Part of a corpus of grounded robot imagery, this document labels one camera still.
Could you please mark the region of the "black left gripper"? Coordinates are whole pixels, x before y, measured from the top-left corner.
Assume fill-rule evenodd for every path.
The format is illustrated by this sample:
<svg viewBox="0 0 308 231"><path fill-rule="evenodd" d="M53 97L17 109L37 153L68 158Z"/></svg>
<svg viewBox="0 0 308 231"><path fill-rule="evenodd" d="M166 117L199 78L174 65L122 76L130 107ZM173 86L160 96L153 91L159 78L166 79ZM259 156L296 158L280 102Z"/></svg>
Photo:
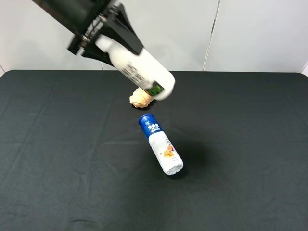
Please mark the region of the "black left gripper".
<svg viewBox="0 0 308 231"><path fill-rule="evenodd" d="M133 30L124 5L118 0L35 0L34 3L74 34L68 50L113 66L109 54L95 42L102 34L134 55L143 44Z"/></svg>

